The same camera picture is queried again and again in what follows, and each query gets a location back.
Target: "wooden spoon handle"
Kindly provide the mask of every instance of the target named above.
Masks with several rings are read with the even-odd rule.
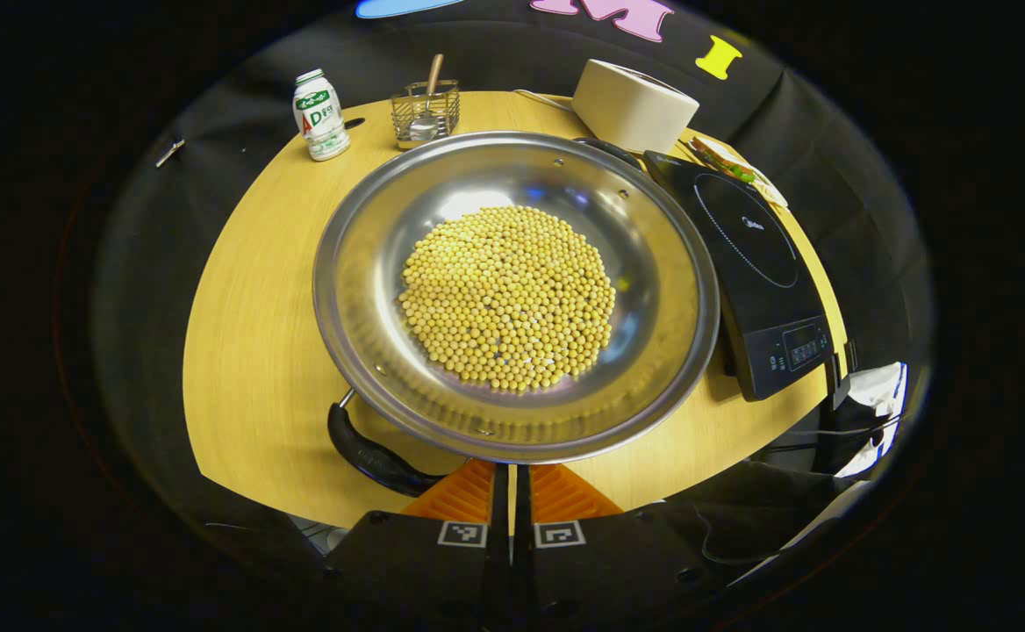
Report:
[[[442,69],[442,53],[439,52],[436,58],[430,61],[430,77],[427,77],[427,96],[436,93],[436,82],[439,81],[439,71]]]

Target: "digital display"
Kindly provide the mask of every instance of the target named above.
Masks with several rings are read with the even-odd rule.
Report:
[[[786,352],[789,353],[793,367],[804,365],[821,352],[821,340],[817,334],[816,325],[806,325],[804,328],[790,329],[782,333]]]

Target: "spoon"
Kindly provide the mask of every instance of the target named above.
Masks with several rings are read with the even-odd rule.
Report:
[[[430,97],[436,93],[436,83],[439,81],[439,71],[442,69],[442,53],[439,52],[430,61],[430,77],[427,77],[427,102],[424,111],[412,121],[409,135],[412,140],[432,140],[439,135],[439,117],[430,112]]]

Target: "wooden table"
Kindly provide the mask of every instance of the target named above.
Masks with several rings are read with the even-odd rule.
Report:
[[[510,92],[465,92],[456,132],[516,129],[576,138],[591,133],[561,109]],[[329,441],[326,412],[348,389],[321,341],[312,272],[321,233],[353,185],[396,149],[387,101],[344,111],[363,117],[352,148],[314,162],[294,136],[259,173],[232,213],[204,267],[184,344],[184,411],[200,471],[284,512],[352,526],[369,509],[399,511],[411,499],[373,482]],[[692,138],[686,131],[684,139]],[[678,157],[681,149],[673,152]],[[821,261],[788,212],[778,212],[816,280],[839,347],[847,336]],[[709,369],[669,419],[606,455],[569,463],[630,509],[715,475],[769,444],[827,394],[825,368],[763,402],[742,399],[723,375],[716,344]],[[842,367],[846,365],[842,357]],[[420,470],[449,472],[463,457],[401,431],[359,396],[357,429]]]

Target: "orange gripper pad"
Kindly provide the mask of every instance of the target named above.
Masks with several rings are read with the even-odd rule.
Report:
[[[594,486],[564,465],[532,465],[532,521],[562,521],[621,513]]]
[[[415,499],[403,513],[489,524],[489,499],[492,497],[493,471],[496,468],[489,461],[469,459],[423,492],[423,496]]]

